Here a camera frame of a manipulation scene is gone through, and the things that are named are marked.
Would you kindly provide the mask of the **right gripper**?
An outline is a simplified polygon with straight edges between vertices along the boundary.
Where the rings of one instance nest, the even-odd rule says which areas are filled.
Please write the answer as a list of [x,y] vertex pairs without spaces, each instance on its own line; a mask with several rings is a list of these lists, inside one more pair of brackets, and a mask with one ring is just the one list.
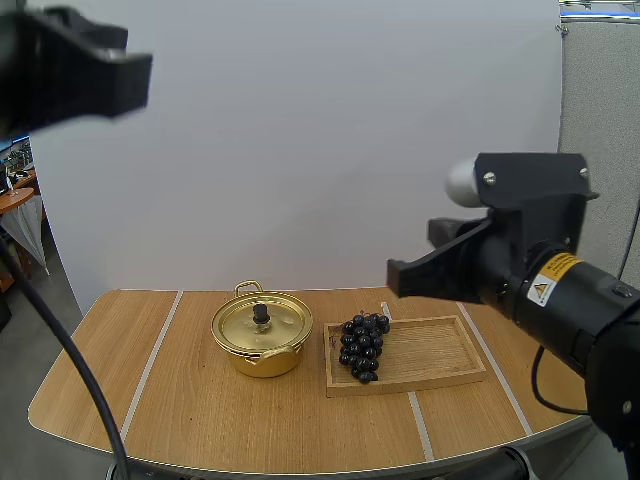
[[414,260],[387,261],[386,285],[399,298],[482,303],[513,313],[526,274],[521,215],[427,223],[434,250]]

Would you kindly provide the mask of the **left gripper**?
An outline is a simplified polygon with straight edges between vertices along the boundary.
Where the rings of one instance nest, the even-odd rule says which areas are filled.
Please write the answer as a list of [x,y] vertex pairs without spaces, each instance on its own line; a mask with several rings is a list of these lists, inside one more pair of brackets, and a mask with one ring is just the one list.
[[1,48],[1,138],[12,139],[78,117],[116,118],[148,102],[153,56],[113,49]]

